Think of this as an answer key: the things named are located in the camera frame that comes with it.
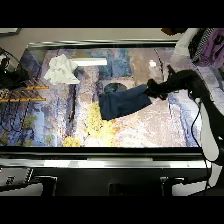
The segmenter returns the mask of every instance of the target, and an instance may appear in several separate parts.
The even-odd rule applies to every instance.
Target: wire
[[[201,146],[199,145],[197,139],[195,138],[195,136],[194,136],[194,132],[193,132],[194,124],[195,124],[196,120],[198,119],[198,116],[199,116],[199,114],[200,114],[200,112],[201,112],[201,101],[200,101],[198,104],[199,104],[199,105],[198,105],[198,113],[197,113],[197,116],[195,117],[195,119],[194,119],[194,121],[193,121],[193,123],[192,123],[192,125],[191,125],[191,135],[192,135],[194,141],[196,142],[197,146],[198,146],[198,147],[201,147]],[[207,159],[206,159],[206,157],[205,157],[205,155],[204,155],[203,150],[202,150],[202,156],[203,156],[203,159],[204,159],[204,162],[205,162],[206,172],[207,172],[207,180],[206,180],[205,189],[204,189],[204,192],[203,192],[203,196],[205,196],[207,187],[210,186],[210,185],[209,185],[209,178],[210,178],[210,176],[211,176],[211,173],[209,173],[208,165],[207,165],[207,162],[206,162]]]

